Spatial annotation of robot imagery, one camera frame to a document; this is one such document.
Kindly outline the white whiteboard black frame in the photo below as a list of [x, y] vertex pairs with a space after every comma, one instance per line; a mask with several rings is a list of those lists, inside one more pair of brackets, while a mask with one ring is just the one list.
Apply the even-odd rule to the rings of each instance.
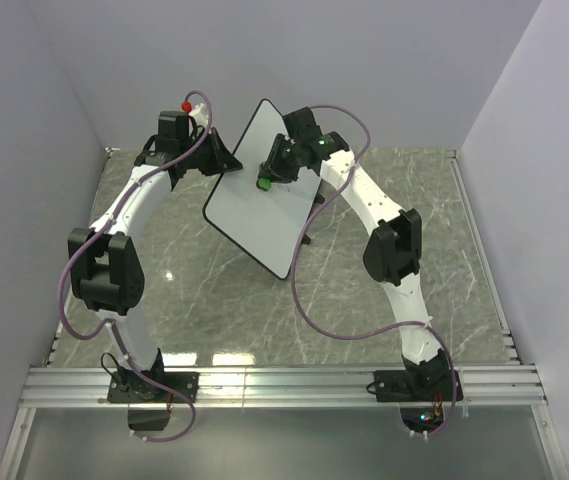
[[216, 230], [275, 277], [288, 277], [295, 245], [311, 213], [320, 178], [302, 170], [291, 184], [257, 187], [259, 166], [267, 160], [275, 136], [285, 132], [282, 115], [268, 99], [250, 118], [234, 157], [242, 168], [222, 174], [205, 205], [203, 216]]

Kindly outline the green whiteboard eraser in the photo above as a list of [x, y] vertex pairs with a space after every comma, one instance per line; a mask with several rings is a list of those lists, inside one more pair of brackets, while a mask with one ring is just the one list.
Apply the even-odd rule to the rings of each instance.
[[269, 191], [272, 188], [272, 182], [268, 178], [258, 178], [256, 187], [261, 191]]

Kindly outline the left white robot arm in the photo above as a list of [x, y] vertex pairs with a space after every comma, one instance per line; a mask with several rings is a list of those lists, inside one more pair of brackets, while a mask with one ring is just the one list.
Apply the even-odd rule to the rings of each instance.
[[120, 349], [120, 368], [135, 371], [130, 388], [144, 402], [160, 399], [165, 375], [156, 371], [160, 350], [139, 306], [145, 276], [135, 241], [163, 199], [191, 169], [205, 176], [238, 171], [239, 162], [216, 129], [178, 128], [149, 138], [129, 179], [107, 211], [68, 237], [69, 265], [62, 275], [75, 298], [93, 311]]

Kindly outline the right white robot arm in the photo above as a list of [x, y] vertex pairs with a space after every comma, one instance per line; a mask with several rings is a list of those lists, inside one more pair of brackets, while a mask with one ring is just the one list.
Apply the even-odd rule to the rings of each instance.
[[[276, 183], [292, 183], [298, 179], [299, 170], [306, 168], [335, 189], [310, 214], [296, 241], [290, 269], [295, 306], [310, 328], [334, 340], [364, 340], [397, 330], [406, 389], [412, 397], [425, 400], [439, 390], [442, 381], [452, 377], [453, 367], [450, 351], [432, 328], [422, 293], [422, 218], [417, 210], [407, 210], [386, 195], [360, 165], [360, 158], [335, 132], [306, 142], [278, 134], [260, 166], [257, 187], [267, 191]], [[388, 326], [362, 334], [340, 335], [317, 325], [304, 310], [296, 286], [297, 260], [306, 231], [339, 197], [358, 216], [368, 234], [363, 264], [368, 275], [382, 286], [395, 319]]]

